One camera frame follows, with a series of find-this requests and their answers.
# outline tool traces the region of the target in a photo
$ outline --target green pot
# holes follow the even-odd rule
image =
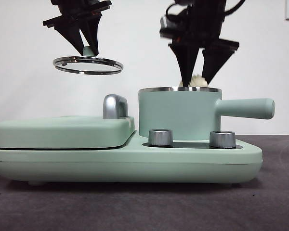
[[[221,129],[221,116],[270,119],[274,101],[268,98],[222,100],[216,88],[164,87],[139,90],[139,134],[171,129],[175,140],[208,140]]]

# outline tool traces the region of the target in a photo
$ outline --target pot rim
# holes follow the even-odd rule
[[[143,88],[139,90],[142,92],[156,92],[156,91],[206,91],[206,92],[218,92],[222,90],[219,88],[206,88],[206,87],[159,87],[159,88]]]

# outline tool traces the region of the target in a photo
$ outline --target mint green appliance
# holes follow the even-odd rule
[[[0,175],[38,185],[73,182],[240,183],[256,177],[260,148],[219,132],[221,116],[270,119],[270,99],[222,101],[213,88],[139,91],[139,133],[127,101],[103,115],[0,123]]]

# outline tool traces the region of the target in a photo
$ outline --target black cable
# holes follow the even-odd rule
[[[245,2],[245,0],[240,0],[240,1],[238,2],[238,4],[235,5],[233,8],[231,8],[231,9],[228,10],[228,11],[225,11],[225,12],[223,13],[223,16],[227,16],[227,15],[232,14],[232,13],[235,12],[237,9],[239,9],[240,6],[243,5],[244,2]]]
[[[168,8],[167,8],[167,10],[166,10],[166,18],[169,20],[169,21],[171,21],[171,22],[173,22],[170,18],[169,18],[169,16],[168,16],[168,10],[171,8],[171,7],[173,7],[174,5],[176,5],[177,3],[174,3],[174,4],[171,4]]]

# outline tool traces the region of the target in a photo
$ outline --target pot handle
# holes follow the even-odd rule
[[[220,116],[235,116],[256,119],[271,119],[275,103],[268,98],[246,100],[219,100],[216,112]]]

